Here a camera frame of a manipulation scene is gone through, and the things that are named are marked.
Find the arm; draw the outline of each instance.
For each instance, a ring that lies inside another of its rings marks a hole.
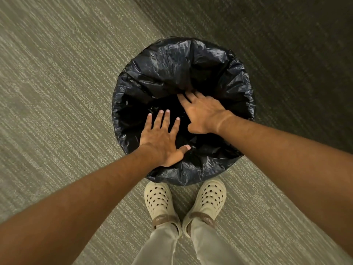
[[[353,155],[244,120],[201,93],[179,95],[191,133],[216,133],[243,152],[353,256]]]
[[[0,225],[1,264],[71,264],[119,201],[152,169],[170,166],[190,146],[175,148],[180,119],[149,114],[140,147],[13,216]]]

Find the garbage bag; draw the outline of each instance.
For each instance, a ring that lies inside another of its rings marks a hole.
[[[113,93],[112,119],[123,151],[137,149],[148,113],[170,109],[170,122],[180,117],[176,147],[190,145],[183,160],[158,167],[147,178],[154,182],[189,185],[228,169],[242,153],[215,134],[189,133],[190,120],[177,93],[197,90],[218,99],[235,115],[255,118],[248,73],[231,50],[196,38],[166,37],[156,41],[120,73]]]

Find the beige carpet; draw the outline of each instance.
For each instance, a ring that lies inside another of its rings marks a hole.
[[[0,221],[121,157],[110,117],[117,75],[163,35],[132,0],[0,0]],[[218,230],[247,264],[352,264],[246,158],[221,178]],[[151,232],[146,182],[75,264],[133,261]],[[197,186],[172,193],[183,217]],[[184,237],[174,264],[198,264]]]

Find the leg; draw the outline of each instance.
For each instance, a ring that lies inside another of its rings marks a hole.
[[[226,195],[226,187],[220,179],[205,181],[195,204],[183,220],[183,232],[192,239],[197,259],[202,265],[243,264],[215,229],[214,220],[225,203]]]
[[[146,241],[132,265],[172,265],[178,230],[171,223],[159,225]]]
[[[174,210],[170,189],[165,183],[149,182],[145,188],[144,198],[155,230],[135,258],[133,265],[171,265],[182,229]]]

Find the pant leg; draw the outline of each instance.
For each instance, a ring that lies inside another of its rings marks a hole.
[[[199,218],[192,221],[191,240],[202,265],[243,264],[235,250],[218,236],[216,230]]]
[[[172,265],[178,231],[171,223],[159,225],[141,248],[132,265]]]

